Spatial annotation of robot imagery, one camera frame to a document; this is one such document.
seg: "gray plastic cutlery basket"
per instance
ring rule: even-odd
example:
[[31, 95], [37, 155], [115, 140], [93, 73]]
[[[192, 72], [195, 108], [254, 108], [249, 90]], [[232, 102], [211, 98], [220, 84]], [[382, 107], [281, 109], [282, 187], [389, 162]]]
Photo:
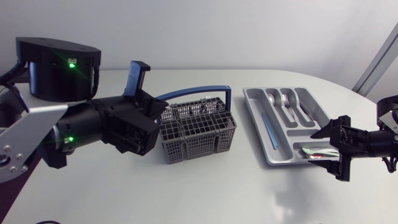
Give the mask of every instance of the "gray plastic cutlery basket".
[[230, 149], [236, 124], [229, 112], [229, 86], [190, 88], [158, 96], [158, 99], [169, 100], [204, 91], [225, 91], [227, 105], [220, 98], [203, 99], [170, 105], [160, 116], [160, 136], [169, 164]]

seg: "cutlery tray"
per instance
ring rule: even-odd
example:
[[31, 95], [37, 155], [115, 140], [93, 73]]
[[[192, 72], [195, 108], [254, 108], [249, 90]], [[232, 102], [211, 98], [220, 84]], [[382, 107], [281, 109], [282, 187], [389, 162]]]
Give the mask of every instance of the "cutlery tray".
[[[259, 87], [243, 89], [245, 103], [250, 112], [267, 163], [274, 165], [306, 164], [309, 160], [302, 147], [311, 150], [333, 148], [329, 138], [312, 139], [310, 136], [329, 123], [329, 117], [304, 87]], [[274, 105], [268, 97], [274, 97]], [[294, 118], [285, 107], [282, 95], [289, 99]], [[274, 149], [266, 125], [261, 116], [265, 113], [274, 133], [278, 148]], [[316, 160], [337, 161], [339, 157], [323, 157]]]

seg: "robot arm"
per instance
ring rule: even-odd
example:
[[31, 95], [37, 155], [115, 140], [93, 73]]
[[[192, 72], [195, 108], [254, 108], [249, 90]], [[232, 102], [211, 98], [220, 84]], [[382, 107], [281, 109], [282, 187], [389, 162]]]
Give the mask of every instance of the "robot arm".
[[[148, 65], [131, 62], [123, 95], [92, 99], [98, 86], [98, 49], [17, 38], [17, 51], [20, 63], [0, 77], [9, 89], [0, 95], [0, 182], [25, 172], [34, 151], [59, 169], [76, 148], [99, 140], [121, 153], [142, 156], [155, 146], [159, 126], [154, 120], [168, 104], [141, 89]], [[14, 85], [12, 78], [24, 71], [24, 62], [30, 83]]]
[[342, 181], [349, 181], [352, 158], [381, 157], [388, 171], [395, 172], [398, 161], [398, 96], [377, 103], [377, 125], [380, 127], [378, 131], [364, 131], [352, 128], [347, 115], [330, 120], [311, 138], [330, 137], [330, 144], [339, 149], [340, 161], [310, 162], [326, 168]]

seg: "white table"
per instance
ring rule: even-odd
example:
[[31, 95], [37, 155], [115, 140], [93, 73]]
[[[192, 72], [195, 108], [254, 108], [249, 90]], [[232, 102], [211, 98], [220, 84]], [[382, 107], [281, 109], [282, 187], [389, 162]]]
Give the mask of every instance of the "white table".
[[[127, 71], [102, 71], [97, 98], [120, 95]], [[398, 174], [380, 158], [355, 159], [351, 182], [314, 165], [267, 165], [242, 89], [304, 86], [330, 118], [376, 130], [376, 105], [315, 77], [276, 70], [154, 70], [143, 89], [158, 96], [183, 88], [229, 85], [238, 125], [231, 150], [166, 164], [158, 138], [146, 156], [96, 142], [52, 169], [41, 161], [4, 223], [387, 223], [396, 213]], [[184, 96], [172, 102], [197, 100]]]

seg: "blue basket handle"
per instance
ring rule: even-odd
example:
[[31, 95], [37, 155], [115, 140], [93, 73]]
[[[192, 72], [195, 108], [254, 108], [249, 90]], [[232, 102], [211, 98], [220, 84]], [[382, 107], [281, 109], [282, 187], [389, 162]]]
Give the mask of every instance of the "blue basket handle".
[[180, 96], [185, 96], [189, 94], [194, 94], [194, 93], [204, 93], [208, 91], [225, 91], [225, 107], [226, 111], [231, 111], [231, 87], [229, 86], [200, 86], [200, 87], [194, 87], [194, 88], [187, 88], [184, 90], [177, 90], [171, 93], [166, 93], [161, 96], [158, 96], [157, 98], [163, 101], [180, 97]]

